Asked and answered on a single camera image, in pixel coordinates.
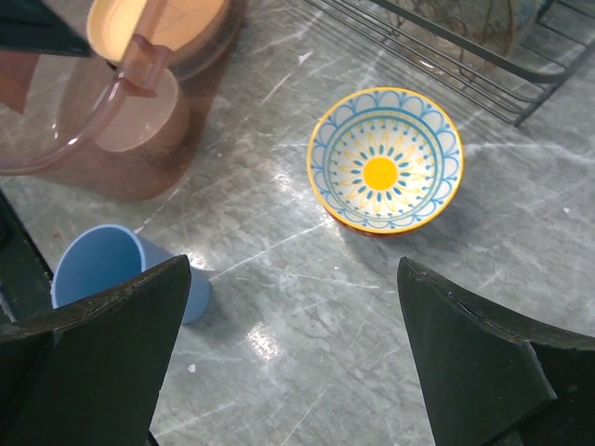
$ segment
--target wire rack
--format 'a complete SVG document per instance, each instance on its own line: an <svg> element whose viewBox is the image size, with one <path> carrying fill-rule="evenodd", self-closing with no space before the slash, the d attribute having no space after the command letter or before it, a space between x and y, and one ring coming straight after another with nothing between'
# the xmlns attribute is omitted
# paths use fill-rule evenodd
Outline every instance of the wire rack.
<svg viewBox="0 0 595 446"><path fill-rule="evenodd" d="M303 0L386 53L408 62L497 118L519 126L558 90L595 50L595 2L555 0L508 57L426 20L388 0ZM389 20L387 11L398 17ZM494 68L480 71L417 38L412 26L469 51ZM411 55L416 55L417 63Z"/></svg>

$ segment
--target blue cup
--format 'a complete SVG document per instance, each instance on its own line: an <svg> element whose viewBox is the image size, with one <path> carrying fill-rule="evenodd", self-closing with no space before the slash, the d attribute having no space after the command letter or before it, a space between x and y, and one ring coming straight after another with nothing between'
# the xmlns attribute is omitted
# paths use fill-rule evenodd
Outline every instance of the blue cup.
<svg viewBox="0 0 595 446"><path fill-rule="evenodd" d="M126 282L173 255L119 225L101 225L81 234L68 247L52 282L52 307L58 308ZM192 284L182 323L206 310L211 285L191 268Z"/></svg>

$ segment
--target bowl rim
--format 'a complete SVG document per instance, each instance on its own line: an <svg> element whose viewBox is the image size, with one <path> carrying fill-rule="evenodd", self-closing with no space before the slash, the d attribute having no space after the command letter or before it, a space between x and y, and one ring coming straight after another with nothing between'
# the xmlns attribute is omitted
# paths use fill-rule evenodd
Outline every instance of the bowl rim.
<svg viewBox="0 0 595 446"><path fill-rule="evenodd" d="M348 221L348 219L339 215L331 206L329 206L328 203L326 202L326 200L323 198L320 191L318 190L318 187L316 186L316 182L314 181L314 174L313 174L312 168L311 168L311 157L312 157L312 152L314 150L314 140L316 139L316 136L318 135L318 132L320 131L321 125L324 122L326 122L328 117L336 109L338 109L341 105L343 105L345 102L349 101L350 99L357 98L357 97L364 95L366 93L371 93L373 91L403 92L403 93L408 93L410 95L416 96L418 98L421 98L421 99L427 101L429 104L431 104L433 107L435 107L438 112L440 112L443 115L446 122L451 126L451 128L453 129L453 132L455 133L457 148L460 150L460 168L459 168L460 174L457 176L456 183L453 186L453 190L451 191L450 195L448 197L446 197L446 199L444 200L444 203L436 210L436 212L434 212L434 214L432 214L431 216L429 216L428 218L426 218L422 221L418 221L417 223L415 223L413 225L405 226L402 228L395 228L395 229L390 229L390 230L377 230L374 228L367 228L365 226ZM310 185L312 187L312 190L314 190L314 194L316 195L316 198L323 205L326 212L328 212L331 216L337 218L339 221L345 223L347 226L349 226L351 228L355 228L357 230L362 230L364 232L371 232L371 233L375 233L375 234L398 234L400 232L416 230L416 229L421 228L422 226L430 223L434 218L436 218L439 214L441 214L442 211L444 209L446 209L446 207L453 201L456 193L458 192L458 188L461 184L461 180L463 178L463 173L465 172L465 149L463 147L463 141L462 141L461 136L458 132L458 128L456 127L452 118L446 111L444 111L444 109L440 105L438 105L432 99L430 99L427 96L424 96L421 93L418 93L414 90L410 90L408 88L402 88L399 86L373 86L370 88L364 88L362 90L355 91L355 92L347 95L343 99L340 99L338 102L335 103L335 105L333 105L330 109L328 109L326 111L326 113L323 115L322 118L320 118L320 120L314 127L314 130L312 131L312 134L310 136L310 141L308 143L308 150L306 152L306 168L308 170L308 180L310 181Z"/></svg>

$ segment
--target blue and yellow bowl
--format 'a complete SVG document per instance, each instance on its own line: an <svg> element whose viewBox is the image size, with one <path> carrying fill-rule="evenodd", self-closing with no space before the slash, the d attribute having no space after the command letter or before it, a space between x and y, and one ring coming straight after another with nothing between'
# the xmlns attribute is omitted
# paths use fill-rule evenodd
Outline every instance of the blue and yellow bowl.
<svg viewBox="0 0 595 446"><path fill-rule="evenodd" d="M415 230L451 202L463 147L450 117L410 90L378 87L335 104L316 125L308 176L343 225L370 234Z"/></svg>

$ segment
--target countertop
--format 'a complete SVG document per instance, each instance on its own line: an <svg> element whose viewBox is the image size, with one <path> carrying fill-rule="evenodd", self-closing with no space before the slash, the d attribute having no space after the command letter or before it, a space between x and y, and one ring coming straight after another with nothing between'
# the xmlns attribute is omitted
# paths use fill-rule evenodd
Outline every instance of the countertop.
<svg viewBox="0 0 595 446"><path fill-rule="evenodd" d="M153 418L162 446L431 445L396 292L402 256L595 335L593 68L517 129L300 0L252 0L195 159L172 190L117 203L32 177L2 178L2 189L52 267L80 232L115 222L207 271L213 301L181 328ZM433 98L465 143L454 201L393 240L340 229L305 168L317 119L375 85Z"/></svg>

